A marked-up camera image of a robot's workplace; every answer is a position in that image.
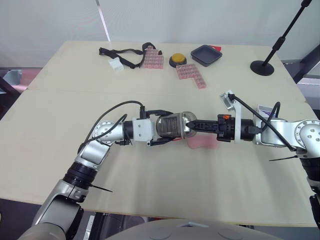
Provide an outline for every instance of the microphone stand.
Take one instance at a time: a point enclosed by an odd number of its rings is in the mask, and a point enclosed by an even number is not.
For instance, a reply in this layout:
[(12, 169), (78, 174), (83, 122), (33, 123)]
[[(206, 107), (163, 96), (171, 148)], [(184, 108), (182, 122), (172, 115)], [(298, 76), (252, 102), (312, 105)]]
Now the microphone stand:
[(312, 0), (303, 0), (302, 1), (299, 11), (297, 12), (295, 17), (293, 18), (293, 20), (290, 23), (290, 25), (288, 26), (288, 28), (285, 30), (284, 34), (281, 37), (279, 37), (278, 40), (275, 42), (275, 44), (272, 47), (272, 51), (269, 53), (269, 55), (266, 57), (266, 59), (264, 61), (260, 61), (260, 60), (253, 61), (250, 64), (250, 68), (252, 71), (254, 71), (256, 74), (259, 74), (262, 76), (269, 76), (274, 73), (275, 69), (269, 63), (270, 59), (274, 56), (276, 51), (278, 51), (280, 49), (280, 47), (282, 46), (282, 44), (285, 42), (287, 34), (289, 33), (291, 28), (294, 26), (294, 24), (298, 20), (299, 16), (303, 12), (303, 10), (309, 6), (311, 1)]

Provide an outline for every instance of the pink sponge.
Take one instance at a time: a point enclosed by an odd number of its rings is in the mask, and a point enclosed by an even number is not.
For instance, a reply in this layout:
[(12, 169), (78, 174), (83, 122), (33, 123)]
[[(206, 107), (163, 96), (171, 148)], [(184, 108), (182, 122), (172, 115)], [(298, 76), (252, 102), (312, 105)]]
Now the pink sponge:
[(216, 149), (218, 147), (218, 141), (214, 134), (197, 134), (193, 137), (186, 139), (189, 148), (208, 148)]

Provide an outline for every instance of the wooden tabletop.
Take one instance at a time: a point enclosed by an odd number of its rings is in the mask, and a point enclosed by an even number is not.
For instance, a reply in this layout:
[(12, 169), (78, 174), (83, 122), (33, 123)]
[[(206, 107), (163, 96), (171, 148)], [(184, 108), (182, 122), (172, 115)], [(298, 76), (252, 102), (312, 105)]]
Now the wooden tabletop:
[[(315, 118), (305, 98), (277, 56), (271, 76), (253, 73), (249, 65), (263, 59), (269, 47), (223, 45), (222, 58), (209, 67), (196, 63), (207, 88), (178, 79), (169, 66), (173, 53), (188, 64), (200, 44), (154, 45), (162, 50), (164, 69), (130, 69), (114, 73), (99, 47), (140, 49), (140, 43), (66, 42), (0, 121), (0, 198), (41, 204), (67, 172), (95, 120), (127, 100), (148, 110), (191, 111), (199, 119), (216, 120), (228, 111), (219, 95), (231, 89), (251, 107), (281, 102), (279, 116), (288, 121)], [(138, 63), (141, 56), (123, 55)], [(137, 117), (137, 106), (117, 108)], [(252, 115), (243, 109), (243, 118)], [(87, 210), (129, 215), (216, 219), (231, 223), (315, 226), (309, 196), (313, 194), (299, 159), (286, 148), (220, 142), (216, 149), (188, 148), (175, 141), (146, 148), (114, 145), (91, 189)]]

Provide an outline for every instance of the black stand base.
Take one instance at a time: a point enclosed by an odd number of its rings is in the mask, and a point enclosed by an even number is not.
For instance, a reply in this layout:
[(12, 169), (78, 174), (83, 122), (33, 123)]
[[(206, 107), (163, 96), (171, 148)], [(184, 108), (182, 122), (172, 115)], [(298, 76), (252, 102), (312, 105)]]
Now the black stand base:
[(254, 71), (256, 74), (262, 75), (262, 76), (269, 76), (274, 73), (275, 69), (274, 67), (270, 64), (267, 63), (265, 66), (262, 66), (262, 63), (264, 61), (253, 61), (250, 64), (250, 68), (252, 71)]

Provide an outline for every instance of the black square dish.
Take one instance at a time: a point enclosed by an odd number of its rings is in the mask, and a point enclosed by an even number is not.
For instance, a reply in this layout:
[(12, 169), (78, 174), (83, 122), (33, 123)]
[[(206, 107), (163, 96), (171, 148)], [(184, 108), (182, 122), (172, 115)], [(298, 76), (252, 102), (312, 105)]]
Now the black square dish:
[(201, 65), (208, 67), (213, 64), (219, 58), (222, 53), (215, 50), (209, 45), (202, 45), (191, 52), (192, 59), (200, 63)]

